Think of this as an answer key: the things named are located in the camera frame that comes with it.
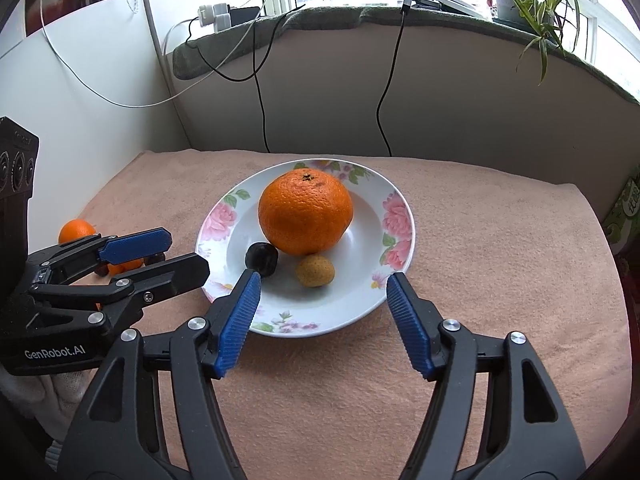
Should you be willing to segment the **left hand in white glove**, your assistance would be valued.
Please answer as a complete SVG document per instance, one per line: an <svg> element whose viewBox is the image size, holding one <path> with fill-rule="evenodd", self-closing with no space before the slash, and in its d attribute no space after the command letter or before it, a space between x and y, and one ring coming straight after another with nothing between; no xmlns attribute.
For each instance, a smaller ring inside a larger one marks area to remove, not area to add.
<svg viewBox="0 0 640 480"><path fill-rule="evenodd" d="M63 443L92 373L14 376L1 367L2 394L27 418L34 418L56 442Z"/></svg>

